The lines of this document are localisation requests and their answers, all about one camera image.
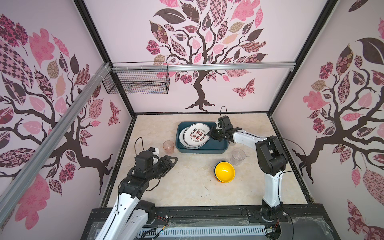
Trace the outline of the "white plate clover motif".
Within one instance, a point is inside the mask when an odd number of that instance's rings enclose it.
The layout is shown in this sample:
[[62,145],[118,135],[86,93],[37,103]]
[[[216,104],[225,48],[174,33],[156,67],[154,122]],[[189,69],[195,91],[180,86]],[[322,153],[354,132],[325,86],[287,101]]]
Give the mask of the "white plate clover motif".
[[199,148],[201,148],[204,144],[202,144],[202,145],[200,145],[200,146],[196,146],[196,147],[191,147],[191,146],[189,146],[189,145],[185,142],[185,140],[184,140],[184,133],[185,133],[186,130],[187,130],[187,128],[184,128],[184,129],[180,132],[180,134],[179,134],[179,141],[180,141],[181,145],[182,145],[185,149],[192,149],[192,150],[195,150],[195,149],[199,149]]

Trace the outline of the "clear cup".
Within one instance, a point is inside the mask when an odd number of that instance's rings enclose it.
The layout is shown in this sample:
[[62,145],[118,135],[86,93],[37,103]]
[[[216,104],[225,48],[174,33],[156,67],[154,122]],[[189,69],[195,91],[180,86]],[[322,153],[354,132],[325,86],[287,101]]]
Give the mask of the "clear cup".
[[246,158],[246,154],[241,149],[234,149],[232,151],[231,163],[234,166],[240,165],[244,159]]

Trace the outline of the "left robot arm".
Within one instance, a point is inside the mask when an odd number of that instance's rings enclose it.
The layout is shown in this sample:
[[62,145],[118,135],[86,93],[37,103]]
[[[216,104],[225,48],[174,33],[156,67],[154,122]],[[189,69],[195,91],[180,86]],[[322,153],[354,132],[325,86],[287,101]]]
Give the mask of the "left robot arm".
[[142,200],[151,180],[165,177],[178,158],[158,157],[144,151],[135,157],[135,165],[120,182],[117,200],[97,240],[133,240],[139,230],[155,219],[155,204]]

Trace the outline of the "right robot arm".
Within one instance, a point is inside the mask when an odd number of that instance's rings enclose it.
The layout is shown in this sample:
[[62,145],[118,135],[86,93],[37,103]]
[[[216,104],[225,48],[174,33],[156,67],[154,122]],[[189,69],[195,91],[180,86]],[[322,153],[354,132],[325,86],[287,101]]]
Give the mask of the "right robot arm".
[[272,222],[283,211],[281,187],[283,172],[288,163],[287,155],[276,136],[257,137],[239,128],[229,129],[215,124],[208,135],[214,140],[226,140],[247,146],[257,153],[260,169],[265,175],[265,193],[262,198],[261,216]]

